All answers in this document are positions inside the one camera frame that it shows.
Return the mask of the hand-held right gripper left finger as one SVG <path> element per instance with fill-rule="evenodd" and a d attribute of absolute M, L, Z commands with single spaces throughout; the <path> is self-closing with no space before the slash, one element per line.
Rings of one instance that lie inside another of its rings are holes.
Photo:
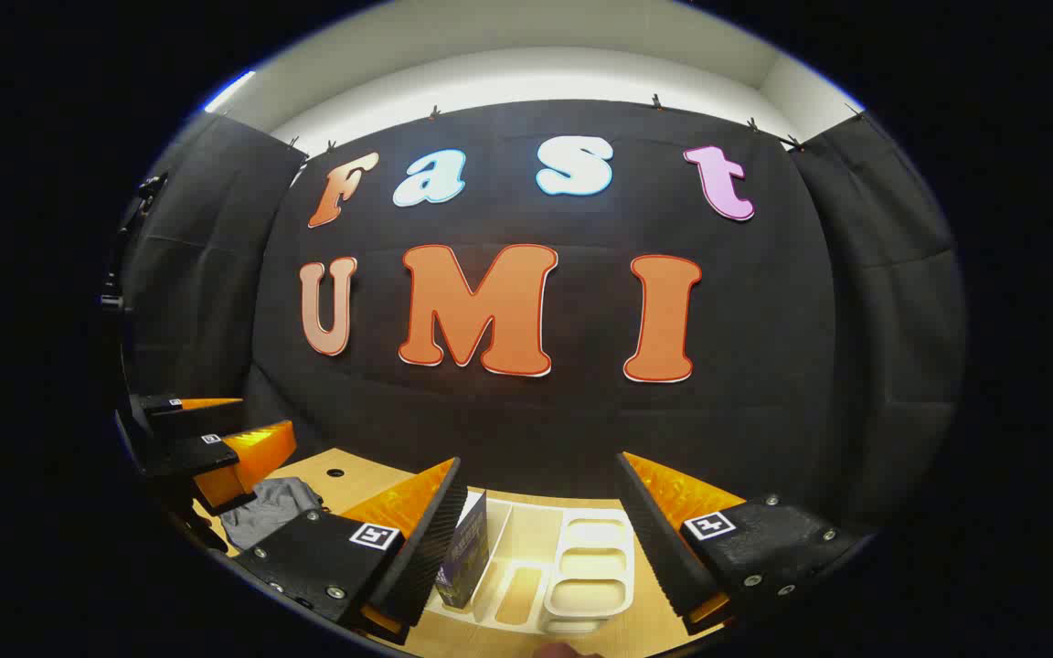
<path fill-rule="evenodd" d="M 301 512 L 234 562 L 327 623 L 402 644 L 463 512 L 462 470 L 451 458 L 344 512 Z"/>

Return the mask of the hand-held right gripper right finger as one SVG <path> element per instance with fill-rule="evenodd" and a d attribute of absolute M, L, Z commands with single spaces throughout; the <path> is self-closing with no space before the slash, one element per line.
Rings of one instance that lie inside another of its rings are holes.
<path fill-rule="evenodd" d="M 628 452 L 615 462 L 620 504 L 689 634 L 774 615 L 866 543 L 777 493 L 744 499 Z"/>

